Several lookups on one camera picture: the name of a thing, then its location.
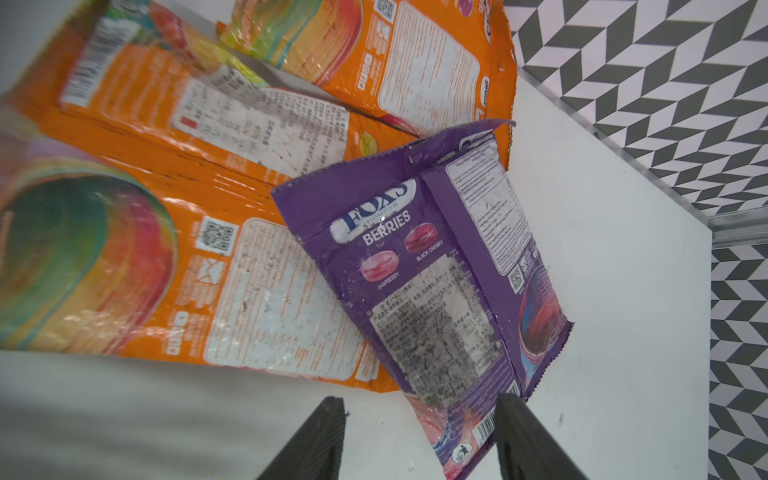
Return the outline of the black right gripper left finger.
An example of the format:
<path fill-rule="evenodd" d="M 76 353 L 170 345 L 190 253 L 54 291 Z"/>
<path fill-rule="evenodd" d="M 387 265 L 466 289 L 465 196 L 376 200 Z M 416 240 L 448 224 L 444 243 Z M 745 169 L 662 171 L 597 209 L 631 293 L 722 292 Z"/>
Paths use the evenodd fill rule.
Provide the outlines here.
<path fill-rule="evenodd" d="M 338 479 L 346 418 L 342 398 L 324 398 L 257 479 Z"/>

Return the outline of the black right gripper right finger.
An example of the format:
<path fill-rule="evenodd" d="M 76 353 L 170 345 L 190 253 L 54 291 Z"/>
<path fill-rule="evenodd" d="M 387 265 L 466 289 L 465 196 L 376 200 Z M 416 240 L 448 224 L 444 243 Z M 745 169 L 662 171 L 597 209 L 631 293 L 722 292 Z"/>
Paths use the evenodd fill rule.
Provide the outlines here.
<path fill-rule="evenodd" d="M 504 480 L 587 479 L 520 397 L 499 394 L 494 422 Z"/>

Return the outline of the orange candy bag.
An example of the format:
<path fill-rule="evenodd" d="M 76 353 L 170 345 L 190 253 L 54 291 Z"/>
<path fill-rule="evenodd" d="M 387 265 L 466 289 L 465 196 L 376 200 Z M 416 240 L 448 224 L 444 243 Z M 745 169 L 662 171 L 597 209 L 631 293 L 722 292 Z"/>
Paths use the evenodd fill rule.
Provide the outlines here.
<path fill-rule="evenodd" d="M 86 1 L 1 103 L 1 346 L 396 385 L 274 187 L 411 136 Z"/>
<path fill-rule="evenodd" d="M 512 117 L 517 65 L 501 1 L 238 1 L 216 33 L 419 137 Z"/>

